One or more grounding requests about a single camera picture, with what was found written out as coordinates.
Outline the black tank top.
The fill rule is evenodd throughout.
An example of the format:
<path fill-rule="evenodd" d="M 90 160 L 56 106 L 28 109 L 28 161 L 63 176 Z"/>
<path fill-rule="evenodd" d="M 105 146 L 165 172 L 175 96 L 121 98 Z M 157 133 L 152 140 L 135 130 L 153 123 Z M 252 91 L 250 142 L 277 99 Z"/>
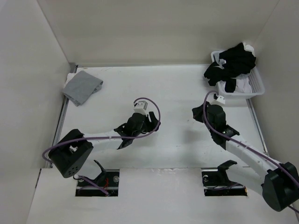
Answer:
<path fill-rule="evenodd" d="M 227 93 L 252 93 L 249 74 L 256 66 L 254 49 L 242 42 L 221 53 L 214 54 L 214 61 L 204 73 L 210 86 L 221 85 Z"/>

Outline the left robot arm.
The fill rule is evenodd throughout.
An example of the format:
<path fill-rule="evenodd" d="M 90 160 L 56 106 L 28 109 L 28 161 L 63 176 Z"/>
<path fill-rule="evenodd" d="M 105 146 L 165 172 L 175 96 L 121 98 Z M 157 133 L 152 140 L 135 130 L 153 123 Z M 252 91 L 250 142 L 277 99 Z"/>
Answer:
<path fill-rule="evenodd" d="M 95 165 L 90 163 L 92 153 L 104 150 L 119 150 L 130 146 L 134 139 L 142 138 L 157 131 L 161 117 L 156 118 L 154 112 L 141 114 L 138 112 L 126 123 L 99 136 L 71 130 L 55 147 L 50 149 L 48 157 L 59 170 L 63 178 L 77 176 L 86 184 L 100 189 L 106 179 L 106 170 L 94 159 Z"/>

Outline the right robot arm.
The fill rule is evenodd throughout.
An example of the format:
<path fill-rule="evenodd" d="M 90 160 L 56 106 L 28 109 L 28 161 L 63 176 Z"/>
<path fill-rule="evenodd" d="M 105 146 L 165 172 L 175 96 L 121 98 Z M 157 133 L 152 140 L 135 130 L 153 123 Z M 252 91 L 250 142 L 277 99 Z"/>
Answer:
<path fill-rule="evenodd" d="M 217 180 L 221 184 L 236 182 L 259 195 L 275 211 L 291 206 L 299 199 L 299 174 L 290 162 L 281 163 L 258 152 L 240 135 L 227 125 L 226 114 L 219 105 L 209 102 L 192 109 L 193 119 L 206 125 L 215 144 L 232 153 L 251 169 L 248 175 L 241 168 L 230 170 L 235 161 L 227 161 L 218 166 Z"/>

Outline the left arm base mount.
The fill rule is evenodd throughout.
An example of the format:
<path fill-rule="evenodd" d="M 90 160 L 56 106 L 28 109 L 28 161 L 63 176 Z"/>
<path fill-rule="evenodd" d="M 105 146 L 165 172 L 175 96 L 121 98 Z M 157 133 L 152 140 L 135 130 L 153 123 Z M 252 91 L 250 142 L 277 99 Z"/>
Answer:
<path fill-rule="evenodd" d="M 100 189 L 94 187 L 90 183 L 74 177 L 77 181 L 75 196 L 76 197 L 117 197 L 119 193 L 120 170 L 108 169 L 104 175 L 99 175 L 98 186 L 108 192 L 106 195 Z"/>

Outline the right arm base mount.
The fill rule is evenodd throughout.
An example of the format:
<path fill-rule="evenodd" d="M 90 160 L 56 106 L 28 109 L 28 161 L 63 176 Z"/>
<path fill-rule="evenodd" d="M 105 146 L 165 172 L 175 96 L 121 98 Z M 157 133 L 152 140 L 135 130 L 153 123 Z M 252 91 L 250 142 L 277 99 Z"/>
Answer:
<path fill-rule="evenodd" d="M 230 181 L 217 168 L 202 169 L 201 174 L 205 196 L 247 196 L 245 186 Z"/>

